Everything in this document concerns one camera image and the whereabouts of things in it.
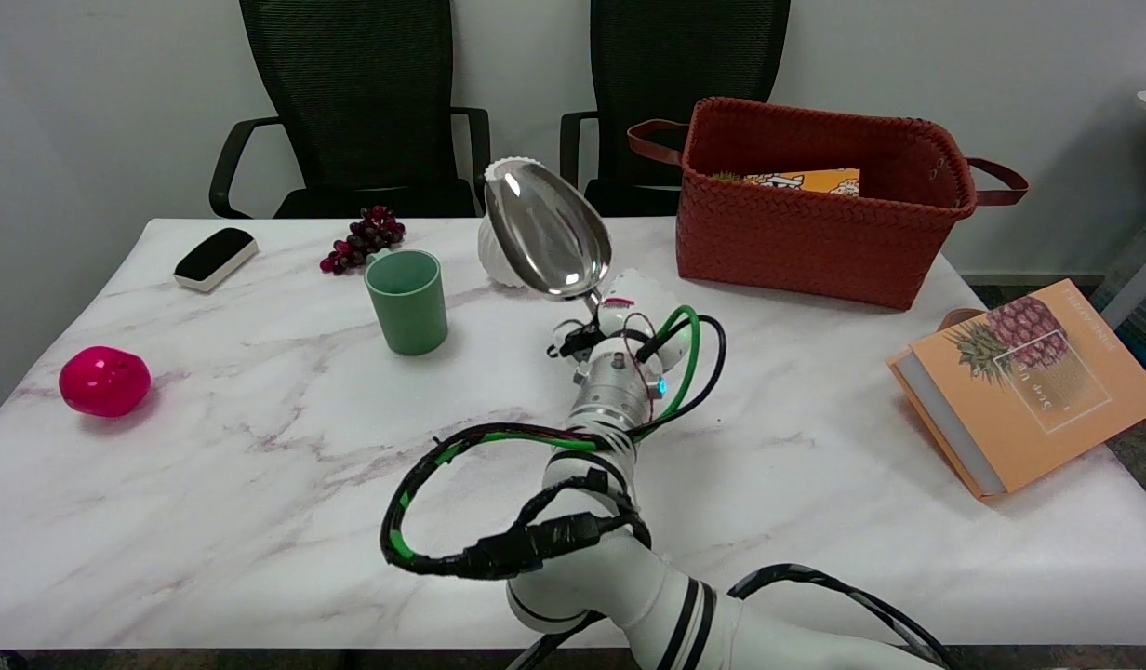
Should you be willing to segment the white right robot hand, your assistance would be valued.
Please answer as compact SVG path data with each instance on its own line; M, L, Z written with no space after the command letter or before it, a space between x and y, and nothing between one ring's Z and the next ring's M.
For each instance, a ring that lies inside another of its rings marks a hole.
M649 387L664 378L689 353L692 331L681 304L656 279L625 270L601 292L592 318L562 321L554 328L547 356L576 368L576 384L584 381L595 360L619 355L625 368L638 370Z

